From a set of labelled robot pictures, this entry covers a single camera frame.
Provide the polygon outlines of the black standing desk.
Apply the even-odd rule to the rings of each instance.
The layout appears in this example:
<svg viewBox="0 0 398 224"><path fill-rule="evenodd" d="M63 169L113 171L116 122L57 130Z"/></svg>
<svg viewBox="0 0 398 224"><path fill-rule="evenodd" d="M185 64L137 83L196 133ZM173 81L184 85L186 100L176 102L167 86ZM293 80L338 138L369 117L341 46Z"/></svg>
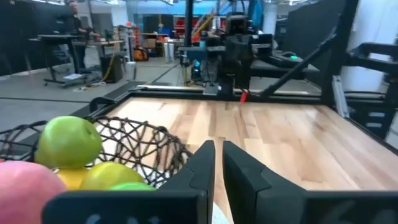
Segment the black standing desk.
<svg viewBox="0 0 398 224"><path fill-rule="evenodd" d="M49 71L51 78L44 78L44 85L47 86L49 83L58 84L62 88L66 88L68 86L73 86L77 84L92 84L93 82L100 82L99 78L93 77L92 69L81 69L79 73L69 74L61 79L57 78L58 72L54 69L53 65L50 63L48 58L50 51L52 51L53 46L61 46L61 45L85 45L85 46L94 46L97 48L99 57L102 57L105 53L104 48L108 46L117 46L123 44L123 40L111 40L111 41L94 41L94 40L77 40L78 36L70 35L70 34L40 34L35 39L30 39L31 41L39 41L42 43L44 48L45 55L45 63L47 70Z"/></svg>

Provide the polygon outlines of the white bin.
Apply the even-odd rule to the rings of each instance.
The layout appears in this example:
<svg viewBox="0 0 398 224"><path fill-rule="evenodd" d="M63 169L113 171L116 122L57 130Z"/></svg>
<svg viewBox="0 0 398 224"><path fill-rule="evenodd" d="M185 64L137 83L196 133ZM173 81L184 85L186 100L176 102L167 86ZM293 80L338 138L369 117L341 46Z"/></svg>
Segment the white bin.
<svg viewBox="0 0 398 224"><path fill-rule="evenodd" d="M174 61L174 48L173 42L164 42L164 58L167 63L172 63Z"/></svg>

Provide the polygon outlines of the yellow pear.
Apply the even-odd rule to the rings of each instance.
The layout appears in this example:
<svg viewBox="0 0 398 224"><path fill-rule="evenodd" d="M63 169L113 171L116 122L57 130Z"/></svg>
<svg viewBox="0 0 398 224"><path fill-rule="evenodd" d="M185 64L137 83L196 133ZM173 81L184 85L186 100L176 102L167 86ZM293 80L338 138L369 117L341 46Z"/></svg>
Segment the yellow pear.
<svg viewBox="0 0 398 224"><path fill-rule="evenodd" d="M57 175L68 190L78 190L87 172L88 169L84 167L78 169L59 169Z"/></svg>

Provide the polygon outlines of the black metal stand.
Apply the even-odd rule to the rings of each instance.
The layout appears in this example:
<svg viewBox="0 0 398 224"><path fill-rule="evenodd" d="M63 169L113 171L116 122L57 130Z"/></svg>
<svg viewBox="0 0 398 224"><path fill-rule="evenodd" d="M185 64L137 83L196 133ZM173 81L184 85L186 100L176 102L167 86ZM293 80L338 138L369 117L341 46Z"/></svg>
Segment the black metal stand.
<svg viewBox="0 0 398 224"><path fill-rule="evenodd" d="M335 50L338 58L329 63L325 75L322 93L315 98L317 103L335 107L340 116L352 121L376 139L385 139L398 110L398 62L371 59L372 53L395 56L398 45L367 42L342 52ZM341 76L343 66L362 67L390 75L390 83L379 98L364 96L346 96L342 89Z"/></svg>

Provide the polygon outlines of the light green mango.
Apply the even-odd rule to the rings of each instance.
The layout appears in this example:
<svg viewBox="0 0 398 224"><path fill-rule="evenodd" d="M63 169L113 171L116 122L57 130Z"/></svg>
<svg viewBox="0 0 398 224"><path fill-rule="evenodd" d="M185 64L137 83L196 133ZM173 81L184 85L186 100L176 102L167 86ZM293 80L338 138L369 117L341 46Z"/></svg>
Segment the light green mango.
<svg viewBox="0 0 398 224"><path fill-rule="evenodd" d="M48 168L77 169L93 162L101 150L102 138L91 122L59 116L42 130L34 161Z"/></svg>

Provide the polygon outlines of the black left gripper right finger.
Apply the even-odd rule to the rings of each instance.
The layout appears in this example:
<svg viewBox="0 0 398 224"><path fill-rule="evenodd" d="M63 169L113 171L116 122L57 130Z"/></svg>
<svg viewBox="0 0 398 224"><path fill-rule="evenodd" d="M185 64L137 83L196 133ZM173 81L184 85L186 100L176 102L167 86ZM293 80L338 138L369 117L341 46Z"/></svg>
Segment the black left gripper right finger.
<svg viewBox="0 0 398 224"><path fill-rule="evenodd" d="M235 224L398 224L398 191L305 190L231 141L223 178Z"/></svg>

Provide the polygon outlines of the person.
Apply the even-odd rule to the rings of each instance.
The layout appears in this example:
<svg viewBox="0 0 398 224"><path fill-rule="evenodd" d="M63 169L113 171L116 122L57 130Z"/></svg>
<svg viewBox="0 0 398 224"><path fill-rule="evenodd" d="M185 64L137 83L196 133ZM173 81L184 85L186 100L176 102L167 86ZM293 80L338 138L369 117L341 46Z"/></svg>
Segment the person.
<svg viewBox="0 0 398 224"><path fill-rule="evenodd" d="M77 40L83 40L88 37L88 30L84 29L81 20L78 17L78 8L75 0L68 0L68 6L73 11L73 35L78 36ZM81 69L85 69L85 54L86 54L86 46L85 45L73 45L69 44L69 53L72 56L73 64L74 64L74 73L79 73Z"/></svg>

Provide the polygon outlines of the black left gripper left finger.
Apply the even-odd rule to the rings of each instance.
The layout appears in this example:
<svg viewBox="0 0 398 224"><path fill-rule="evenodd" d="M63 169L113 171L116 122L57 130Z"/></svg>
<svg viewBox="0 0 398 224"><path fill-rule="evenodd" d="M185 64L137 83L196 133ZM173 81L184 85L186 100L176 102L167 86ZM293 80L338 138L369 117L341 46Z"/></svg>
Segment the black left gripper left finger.
<svg viewBox="0 0 398 224"><path fill-rule="evenodd" d="M43 224L211 224L215 144L205 141L157 190L82 190L46 203Z"/></svg>

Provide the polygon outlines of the black partition panel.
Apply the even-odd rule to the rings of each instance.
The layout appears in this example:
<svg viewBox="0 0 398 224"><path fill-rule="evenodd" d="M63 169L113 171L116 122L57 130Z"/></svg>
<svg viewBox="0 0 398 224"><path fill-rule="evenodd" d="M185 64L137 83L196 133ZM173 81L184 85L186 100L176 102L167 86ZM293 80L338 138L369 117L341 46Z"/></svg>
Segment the black partition panel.
<svg viewBox="0 0 398 224"><path fill-rule="evenodd" d="M38 35L64 34L69 6L32 0L0 0L0 77L46 67Z"/></svg>
<svg viewBox="0 0 398 224"><path fill-rule="evenodd" d="M282 50L304 57L337 25L345 0L319 0L289 12Z"/></svg>

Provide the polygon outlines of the black box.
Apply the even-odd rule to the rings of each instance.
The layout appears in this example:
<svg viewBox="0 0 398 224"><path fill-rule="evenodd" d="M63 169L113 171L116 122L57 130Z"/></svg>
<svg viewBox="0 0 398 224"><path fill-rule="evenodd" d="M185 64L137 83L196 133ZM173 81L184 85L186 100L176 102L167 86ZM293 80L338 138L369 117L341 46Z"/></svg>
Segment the black box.
<svg viewBox="0 0 398 224"><path fill-rule="evenodd" d="M117 83L123 78L121 56L105 55L100 58L103 81L106 83Z"/></svg>

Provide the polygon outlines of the black wire basket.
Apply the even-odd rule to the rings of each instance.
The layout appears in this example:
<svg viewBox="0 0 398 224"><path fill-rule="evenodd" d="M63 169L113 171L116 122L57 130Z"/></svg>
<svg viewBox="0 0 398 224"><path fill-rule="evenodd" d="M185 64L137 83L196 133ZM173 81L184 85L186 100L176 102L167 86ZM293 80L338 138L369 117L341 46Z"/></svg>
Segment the black wire basket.
<svg viewBox="0 0 398 224"><path fill-rule="evenodd" d="M159 188L192 156L182 140L163 126L115 116L86 120L102 140L101 152L84 164L86 170L104 162L115 162L135 170L146 184ZM47 123L36 121L0 131L0 162L34 162Z"/></svg>

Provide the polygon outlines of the pink peach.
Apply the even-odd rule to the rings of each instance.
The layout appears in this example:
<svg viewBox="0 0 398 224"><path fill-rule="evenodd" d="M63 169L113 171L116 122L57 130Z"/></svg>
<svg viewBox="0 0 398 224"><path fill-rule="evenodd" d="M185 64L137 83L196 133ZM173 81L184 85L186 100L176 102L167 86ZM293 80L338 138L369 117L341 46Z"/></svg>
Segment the pink peach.
<svg viewBox="0 0 398 224"><path fill-rule="evenodd" d="M0 224L42 224L42 209L67 190L50 169L25 161L0 162Z"/></svg>

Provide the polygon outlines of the orange bag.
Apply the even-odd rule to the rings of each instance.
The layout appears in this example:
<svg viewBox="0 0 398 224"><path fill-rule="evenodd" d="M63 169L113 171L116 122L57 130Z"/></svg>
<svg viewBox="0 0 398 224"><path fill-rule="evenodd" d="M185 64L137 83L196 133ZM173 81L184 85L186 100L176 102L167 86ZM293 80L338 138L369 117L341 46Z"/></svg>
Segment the orange bag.
<svg viewBox="0 0 398 224"><path fill-rule="evenodd" d="M149 60L148 51L142 47L134 47L133 57L137 62L146 62Z"/></svg>

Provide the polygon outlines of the black metal rig frame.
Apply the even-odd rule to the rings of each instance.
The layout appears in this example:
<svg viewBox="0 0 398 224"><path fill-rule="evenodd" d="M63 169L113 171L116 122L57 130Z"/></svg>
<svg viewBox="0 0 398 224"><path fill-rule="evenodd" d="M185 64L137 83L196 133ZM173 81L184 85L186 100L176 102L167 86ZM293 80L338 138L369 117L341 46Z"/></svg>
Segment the black metal rig frame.
<svg viewBox="0 0 398 224"><path fill-rule="evenodd" d="M325 105L335 110L341 117L349 121L382 146L398 155L398 149L385 142L369 123L381 124L380 130L385 131L392 124L392 115L398 110L398 62L387 62L372 59L372 53L392 55L398 52L398 45L378 44L366 42L347 51L349 30L353 26L354 16L359 0L345 0L345 6L340 15L338 24L330 34L308 57L289 69L274 84L259 92L245 88L233 90L230 84L216 93L207 93L206 90L191 87L171 87L139 85L131 88L117 98L97 97L89 104L88 119L93 121L105 113L115 109L131 97L143 98L171 98L184 100L207 101L241 101L251 103L287 103L303 105ZM278 93L277 90L289 80L295 78L312 60L325 52L331 53L331 59L325 72L322 91L319 95L298 93ZM347 96L343 92L340 72L344 66L363 67L378 72L390 73L396 80L389 85L383 96Z"/></svg>

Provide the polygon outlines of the yellow-green round fruit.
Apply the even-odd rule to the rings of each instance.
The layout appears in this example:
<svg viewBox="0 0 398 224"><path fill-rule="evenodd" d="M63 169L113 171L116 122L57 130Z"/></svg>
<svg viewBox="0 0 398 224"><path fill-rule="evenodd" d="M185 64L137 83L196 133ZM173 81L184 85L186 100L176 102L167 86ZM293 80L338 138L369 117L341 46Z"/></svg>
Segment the yellow-green round fruit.
<svg viewBox="0 0 398 224"><path fill-rule="evenodd" d="M115 185L130 182L145 181L138 172L123 164L102 162L88 170L81 181L80 190L108 190Z"/></svg>

